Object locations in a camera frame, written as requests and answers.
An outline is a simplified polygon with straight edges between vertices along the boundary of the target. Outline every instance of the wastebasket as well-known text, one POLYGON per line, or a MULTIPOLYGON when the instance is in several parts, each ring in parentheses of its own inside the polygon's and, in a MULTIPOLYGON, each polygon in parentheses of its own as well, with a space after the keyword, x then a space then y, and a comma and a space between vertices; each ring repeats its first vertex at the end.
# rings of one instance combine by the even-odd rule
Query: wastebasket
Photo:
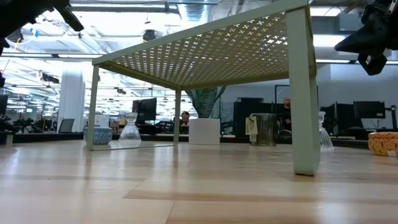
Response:
POLYGON ((250 135, 252 146, 276 146, 277 120, 276 114, 254 113, 250 117, 256 118, 257 134, 250 135))

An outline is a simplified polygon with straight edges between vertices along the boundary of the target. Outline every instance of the ceiling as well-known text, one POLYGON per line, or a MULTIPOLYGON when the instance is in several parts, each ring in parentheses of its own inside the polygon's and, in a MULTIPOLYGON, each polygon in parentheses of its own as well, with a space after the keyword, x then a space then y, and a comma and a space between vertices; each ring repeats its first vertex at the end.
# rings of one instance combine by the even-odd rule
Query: ceiling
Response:
MULTIPOLYGON (((45 73, 62 82, 62 68, 74 66, 83 70, 86 86, 91 86, 91 56, 82 58, 80 54, 93 54, 95 57, 108 54, 142 43, 142 35, 148 29, 154 29, 155 36, 159 38, 270 4, 272 0, 169 0, 167 5, 163 1, 136 0, 70 2, 73 13, 85 27, 84 31, 77 33, 72 30, 57 11, 45 12, 36 19, 36 24, 26 24, 22 28, 24 38, 21 43, 15 44, 8 40, 12 47, 5 49, 4 54, 19 54, 18 57, 0 57, 0 70, 6 78, 6 88, 3 91, 15 99, 11 103, 18 103, 18 99, 22 98, 24 101, 34 101, 35 104, 41 102, 42 105, 50 105, 49 108, 57 107, 60 85, 45 83, 40 80, 40 76, 45 73)), ((363 2, 314 0, 312 15, 336 17, 347 8, 363 5, 363 2)), ((316 35, 314 43, 319 46, 317 55, 332 59, 341 57, 333 46, 342 38, 343 35, 316 35)), ((100 77, 97 106, 100 112, 129 111, 131 103, 126 103, 127 101, 152 96, 159 97, 158 108, 163 114, 171 116, 174 111, 175 98, 171 90, 107 71, 101 71, 100 77), (126 94, 117 93, 115 88, 124 89, 126 94)), ((183 95, 183 99, 185 102, 182 110, 195 112, 188 96, 183 95)), ((90 89, 87 88, 87 107, 89 103, 90 89)))

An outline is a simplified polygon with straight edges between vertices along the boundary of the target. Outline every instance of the man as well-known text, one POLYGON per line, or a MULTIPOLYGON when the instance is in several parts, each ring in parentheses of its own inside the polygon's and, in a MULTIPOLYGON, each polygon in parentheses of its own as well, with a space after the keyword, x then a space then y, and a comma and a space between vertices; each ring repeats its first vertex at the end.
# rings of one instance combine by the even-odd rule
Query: man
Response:
POLYGON ((184 111, 181 114, 180 126, 188 126, 188 123, 189 123, 189 113, 184 111))
POLYGON ((284 98, 284 109, 282 110, 281 114, 279 115, 282 120, 282 125, 285 130, 292 130, 292 117, 290 114, 290 98, 284 98))

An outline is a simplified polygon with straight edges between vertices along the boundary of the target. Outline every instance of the reflective floor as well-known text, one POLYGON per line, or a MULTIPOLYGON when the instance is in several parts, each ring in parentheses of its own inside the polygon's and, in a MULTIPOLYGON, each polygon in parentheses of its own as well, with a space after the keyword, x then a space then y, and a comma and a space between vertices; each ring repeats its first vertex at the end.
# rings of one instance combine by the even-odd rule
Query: reflective floor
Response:
POLYGON ((398 158, 291 146, 90 152, 83 141, 0 147, 0 223, 398 223, 398 158))

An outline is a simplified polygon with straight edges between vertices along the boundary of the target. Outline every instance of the glass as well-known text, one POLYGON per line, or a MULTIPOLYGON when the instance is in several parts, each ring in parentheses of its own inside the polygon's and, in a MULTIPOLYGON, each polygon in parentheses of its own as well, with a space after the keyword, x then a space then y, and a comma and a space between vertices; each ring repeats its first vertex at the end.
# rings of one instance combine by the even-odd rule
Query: glass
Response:
POLYGON ((326 113, 324 111, 320 111, 318 113, 320 144, 321 151, 330 151, 333 150, 333 144, 331 143, 328 132, 325 128, 322 127, 323 120, 325 119, 325 114, 326 113))
POLYGON ((136 126, 137 113, 126 114, 127 125, 123 128, 120 134, 119 141, 121 142, 141 142, 138 128, 136 126))

